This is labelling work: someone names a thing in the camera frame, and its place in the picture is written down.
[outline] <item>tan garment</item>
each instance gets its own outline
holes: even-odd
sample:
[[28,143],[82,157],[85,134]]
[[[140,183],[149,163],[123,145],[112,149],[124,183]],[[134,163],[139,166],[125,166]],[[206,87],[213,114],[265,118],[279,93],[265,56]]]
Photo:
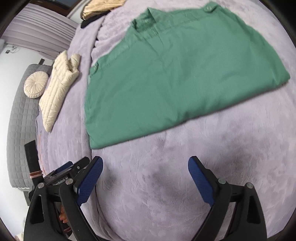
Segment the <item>tan garment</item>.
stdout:
[[79,61],[80,55],[76,53],[68,60],[66,50],[54,61],[51,80],[39,102],[44,129],[47,132],[52,130],[66,94],[79,75]]
[[125,1],[126,0],[91,0],[84,6],[81,18],[88,20],[92,16],[122,6]]

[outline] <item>gray quilted cover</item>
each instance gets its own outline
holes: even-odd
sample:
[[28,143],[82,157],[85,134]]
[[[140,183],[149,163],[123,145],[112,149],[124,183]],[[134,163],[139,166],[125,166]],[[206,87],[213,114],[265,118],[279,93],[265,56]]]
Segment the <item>gray quilted cover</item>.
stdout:
[[26,69],[13,101],[7,133],[7,168],[14,188],[30,188],[33,184],[26,161],[24,144],[36,140],[35,119],[39,113],[39,98],[31,99],[24,93],[25,80],[34,72],[50,75],[51,66],[31,64]]

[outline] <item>gold shiny garment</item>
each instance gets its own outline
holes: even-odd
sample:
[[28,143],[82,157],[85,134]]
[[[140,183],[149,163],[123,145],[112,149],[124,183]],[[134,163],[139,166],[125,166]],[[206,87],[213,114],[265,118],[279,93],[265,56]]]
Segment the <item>gold shiny garment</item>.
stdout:
[[90,17],[99,15],[102,12],[122,6],[125,1],[126,0],[91,0],[84,6],[81,18],[88,20]]

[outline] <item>blue textured pad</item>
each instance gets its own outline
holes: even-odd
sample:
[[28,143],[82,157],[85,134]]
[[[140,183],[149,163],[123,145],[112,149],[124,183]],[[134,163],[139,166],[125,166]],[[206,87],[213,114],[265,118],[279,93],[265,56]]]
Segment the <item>blue textured pad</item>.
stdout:
[[78,198],[76,202],[79,207],[81,206],[81,204],[87,202],[102,171],[103,171],[103,160],[102,158],[98,158],[98,160],[90,169],[89,173],[84,178],[84,180],[82,181],[81,185],[78,188]]
[[188,161],[188,170],[204,202],[210,204],[212,207],[215,203],[213,198],[213,188],[193,158],[190,158]]
[[59,172],[66,170],[67,168],[69,168],[69,167],[72,166],[72,165],[73,165],[73,162],[68,161],[66,164],[64,164],[64,165],[62,165],[61,167],[59,167],[59,168],[56,170],[56,173],[55,173],[55,174],[58,174]]

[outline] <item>black garment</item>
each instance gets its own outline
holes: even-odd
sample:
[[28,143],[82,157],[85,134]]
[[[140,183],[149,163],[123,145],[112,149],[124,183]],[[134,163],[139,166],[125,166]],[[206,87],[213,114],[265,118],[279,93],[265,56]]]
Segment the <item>black garment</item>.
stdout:
[[100,13],[99,15],[96,15],[96,16],[92,16],[90,17],[88,20],[83,20],[83,22],[81,23],[81,28],[85,28],[87,25],[89,25],[90,23],[92,23],[93,21],[107,15],[108,13],[110,12],[110,10],[108,11],[105,11],[103,13]]

